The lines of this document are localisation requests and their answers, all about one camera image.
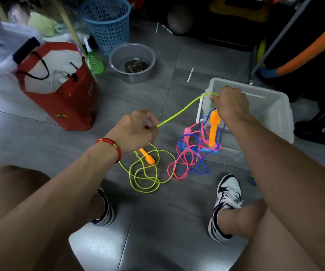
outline blue plastic laundry basket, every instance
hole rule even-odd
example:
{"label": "blue plastic laundry basket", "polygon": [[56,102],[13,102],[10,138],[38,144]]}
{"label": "blue plastic laundry basket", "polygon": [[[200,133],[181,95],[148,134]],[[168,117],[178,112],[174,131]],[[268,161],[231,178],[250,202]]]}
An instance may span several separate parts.
{"label": "blue plastic laundry basket", "polygon": [[104,56],[109,57],[115,47],[130,41],[130,11],[126,0],[85,0],[80,5],[79,15]]}

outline orange handle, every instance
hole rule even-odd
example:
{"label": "orange handle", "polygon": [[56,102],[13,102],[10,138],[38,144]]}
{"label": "orange handle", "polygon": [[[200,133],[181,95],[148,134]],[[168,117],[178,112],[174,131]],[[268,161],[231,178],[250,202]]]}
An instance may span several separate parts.
{"label": "orange handle", "polygon": [[145,160],[148,162],[149,165],[155,164],[154,158],[151,155],[147,154],[146,150],[140,148],[139,151],[142,153],[142,155],[145,156]]}
{"label": "orange handle", "polygon": [[220,117],[216,110],[214,110],[210,113],[209,122],[211,124],[210,134],[209,134],[209,147],[214,148],[215,147],[216,131],[218,129],[218,124],[220,123]]}

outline green bottle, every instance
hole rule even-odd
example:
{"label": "green bottle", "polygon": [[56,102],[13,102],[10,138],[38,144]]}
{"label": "green bottle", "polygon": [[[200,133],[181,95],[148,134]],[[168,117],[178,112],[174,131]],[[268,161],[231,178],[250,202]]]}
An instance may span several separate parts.
{"label": "green bottle", "polygon": [[87,38],[84,37],[85,45],[87,48],[87,64],[90,70],[95,74],[100,74],[104,72],[104,64],[102,63],[100,57],[92,51],[90,46],[88,45]]}

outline person's left hand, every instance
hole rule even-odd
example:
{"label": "person's left hand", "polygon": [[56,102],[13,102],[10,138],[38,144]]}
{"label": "person's left hand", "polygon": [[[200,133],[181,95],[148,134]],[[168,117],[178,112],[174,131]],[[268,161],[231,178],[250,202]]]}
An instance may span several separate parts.
{"label": "person's left hand", "polygon": [[[153,127],[148,127],[149,120]],[[122,153],[136,151],[155,139],[159,121],[150,110],[137,110],[124,115],[105,138],[115,141]]]}

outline gray basin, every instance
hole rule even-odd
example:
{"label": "gray basin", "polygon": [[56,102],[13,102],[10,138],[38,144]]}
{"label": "gray basin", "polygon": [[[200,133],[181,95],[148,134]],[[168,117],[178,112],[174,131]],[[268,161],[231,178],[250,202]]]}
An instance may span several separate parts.
{"label": "gray basin", "polygon": [[[126,72],[125,63],[136,58],[148,61],[150,67],[142,72]],[[138,84],[146,81],[151,74],[151,68],[155,65],[155,62],[156,56],[154,51],[150,47],[138,43],[119,45],[110,53],[109,57],[110,66],[119,73],[119,77],[124,82],[130,84]]]}

